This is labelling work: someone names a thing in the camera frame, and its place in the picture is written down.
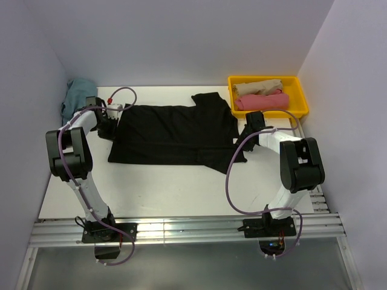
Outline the black t-shirt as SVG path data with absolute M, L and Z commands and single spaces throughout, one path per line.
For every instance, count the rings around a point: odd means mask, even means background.
M 206 166 L 225 174 L 236 150 L 238 120 L 217 92 L 192 100 L 194 106 L 135 105 L 124 111 L 108 161 Z

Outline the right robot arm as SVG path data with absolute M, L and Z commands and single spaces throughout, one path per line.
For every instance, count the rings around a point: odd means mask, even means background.
M 276 197 L 266 206 L 268 217 L 262 220 L 264 233 L 273 236 L 282 229 L 282 220 L 289 218 L 295 206 L 306 195 L 325 181 L 325 171 L 317 141 L 295 137 L 290 131 L 297 127 L 277 128 L 265 123 L 261 111 L 246 115 L 246 124 L 236 141 L 237 150 L 251 152 L 261 146 L 279 155 L 281 187 Z

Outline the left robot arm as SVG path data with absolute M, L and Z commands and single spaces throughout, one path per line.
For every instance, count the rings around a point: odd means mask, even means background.
M 88 231 L 96 227 L 96 235 L 104 241 L 115 239 L 118 226 L 93 180 L 93 158 L 86 136 L 97 131 L 104 138 L 111 138 L 122 109 L 121 105 L 107 106 L 101 98 L 87 97 L 86 106 L 76 111 L 69 121 L 45 134 L 51 174 L 77 196 L 85 212 L 82 225 Z

